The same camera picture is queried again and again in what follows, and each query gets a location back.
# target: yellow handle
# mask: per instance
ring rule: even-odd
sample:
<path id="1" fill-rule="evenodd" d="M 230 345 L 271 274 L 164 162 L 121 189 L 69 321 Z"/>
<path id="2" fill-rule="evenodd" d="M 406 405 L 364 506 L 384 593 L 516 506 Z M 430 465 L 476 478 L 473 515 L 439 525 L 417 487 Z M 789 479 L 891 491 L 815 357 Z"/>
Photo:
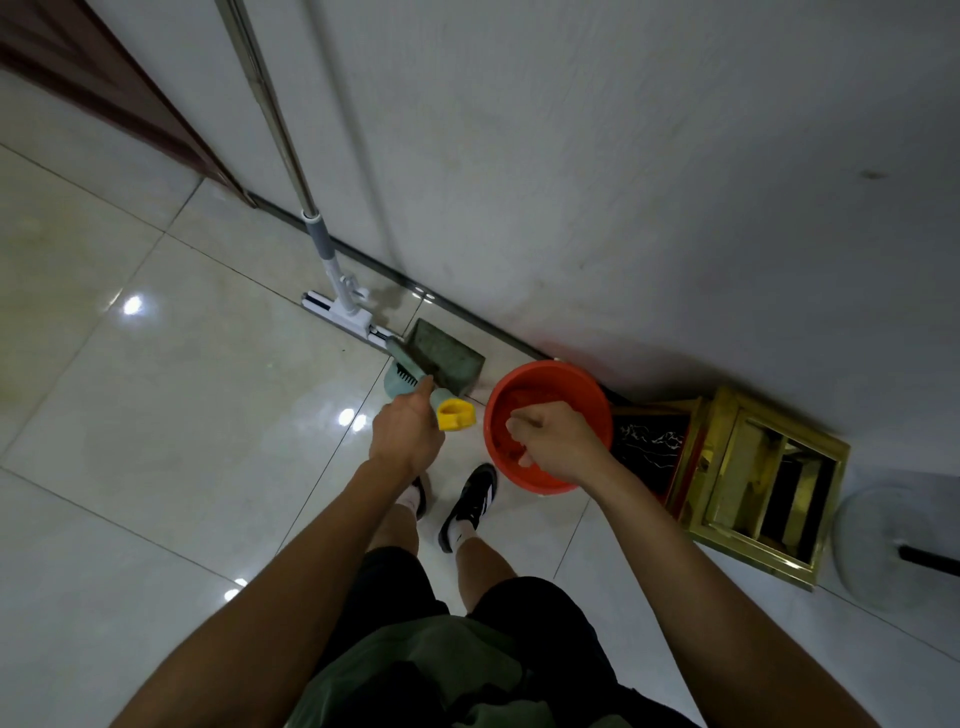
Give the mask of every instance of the yellow handle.
<path id="1" fill-rule="evenodd" d="M 477 424 L 477 413 L 468 401 L 452 398 L 437 407 L 437 425 L 444 432 L 465 429 Z"/>

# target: black sneaker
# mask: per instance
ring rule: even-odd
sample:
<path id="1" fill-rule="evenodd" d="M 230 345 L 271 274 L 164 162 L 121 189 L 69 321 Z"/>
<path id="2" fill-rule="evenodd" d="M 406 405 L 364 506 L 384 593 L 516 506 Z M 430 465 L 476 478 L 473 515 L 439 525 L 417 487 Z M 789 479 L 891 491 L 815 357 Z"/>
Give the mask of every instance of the black sneaker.
<path id="1" fill-rule="evenodd" d="M 470 521 L 476 528 L 495 497 L 496 468 L 490 463 L 484 463 L 467 478 L 467 485 L 460 492 L 460 499 L 453 506 L 453 510 L 450 511 L 450 515 L 446 517 L 440 529 L 438 540 L 444 553 L 453 553 L 450 537 L 447 534 L 450 524 L 454 521 Z"/>
<path id="2" fill-rule="evenodd" d="M 420 493 L 420 502 L 417 504 L 417 520 L 418 521 L 421 518 L 423 518 L 424 515 L 426 515 L 427 489 L 424 486 L 424 481 L 426 481 L 426 483 L 430 482 L 429 479 L 427 479 L 426 473 L 424 473 L 423 475 L 418 475 L 417 477 L 414 478 L 414 481 L 411 483 L 411 485 L 416 486 L 418 492 Z"/>

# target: black shorts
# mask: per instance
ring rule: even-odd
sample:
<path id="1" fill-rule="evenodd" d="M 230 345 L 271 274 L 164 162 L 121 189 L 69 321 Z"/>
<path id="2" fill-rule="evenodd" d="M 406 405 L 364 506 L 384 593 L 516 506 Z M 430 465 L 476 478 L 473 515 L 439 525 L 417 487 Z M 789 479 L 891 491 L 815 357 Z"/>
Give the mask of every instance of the black shorts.
<path id="1" fill-rule="evenodd" d="M 364 556 L 344 611 L 317 671 L 380 627 L 449 614 L 433 595 L 416 556 L 386 546 Z M 503 581 L 467 615 L 512 637 L 518 657 L 558 725 L 585 725 L 618 713 L 632 725 L 689 726 L 685 717 L 620 686 L 596 632 L 580 607 L 552 582 L 536 576 Z"/>

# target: hand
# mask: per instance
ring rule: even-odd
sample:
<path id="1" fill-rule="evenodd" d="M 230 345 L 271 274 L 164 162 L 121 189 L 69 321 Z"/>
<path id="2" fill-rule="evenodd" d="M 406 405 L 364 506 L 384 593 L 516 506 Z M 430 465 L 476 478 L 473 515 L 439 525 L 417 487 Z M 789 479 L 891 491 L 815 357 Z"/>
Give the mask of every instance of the hand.
<path id="1" fill-rule="evenodd" d="M 583 486 L 610 453 L 584 416 L 565 401 L 515 409 L 507 420 L 511 437 L 526 446 L 519 465 L 536 463 L 568 483 Z"/>
<path id="2" fill-rule="evenodd" d="M 437 458 L 444 434 L 430 406 L 433 377 L 425 376 L 409 395 L 399 395 L 373 418 L 370 459 L 396 468 L 408 485 Z"/>

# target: green shirt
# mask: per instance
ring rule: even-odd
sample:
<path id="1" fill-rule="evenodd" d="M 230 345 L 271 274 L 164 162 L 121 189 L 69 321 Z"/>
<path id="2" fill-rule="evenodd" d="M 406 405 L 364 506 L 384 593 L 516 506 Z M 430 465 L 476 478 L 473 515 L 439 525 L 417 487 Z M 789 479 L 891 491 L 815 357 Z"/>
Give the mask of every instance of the green shirt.
<path id="1" fill-rule="evenodd" d="M 549 706 L 524 697 L 529 674 L 510 637 L 473 619 L 443 615 L 392 624 L 373 632 L 326 666 L 303 691 L 287 723 L 289 728 L 320 728 L 358 688 L 397 662 L 409 662 L 437 691 L 446 710 L 473 694 L 464 721 L 473 728 L 554 726 Z M 505 704 L 482 702 L 490 686 L 510 695 Z M 628 726 L 620 716 L 606 716 L 595 728 Z"/>

